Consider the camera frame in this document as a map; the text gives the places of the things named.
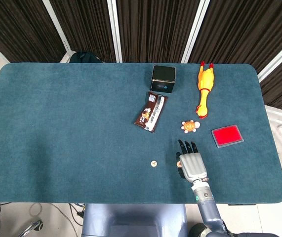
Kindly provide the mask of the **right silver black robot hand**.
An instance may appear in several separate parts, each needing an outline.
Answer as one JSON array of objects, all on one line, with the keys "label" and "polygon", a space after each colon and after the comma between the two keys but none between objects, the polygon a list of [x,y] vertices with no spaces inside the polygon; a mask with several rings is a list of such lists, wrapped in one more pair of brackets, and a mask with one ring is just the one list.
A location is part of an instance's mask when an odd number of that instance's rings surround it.
[{"label": "right silver black robot hand", "polygon": [[176,166],[181,178],[190,183],[207,182],[207,170],[194,142],[178,140],[181,152],[176,153]]}]

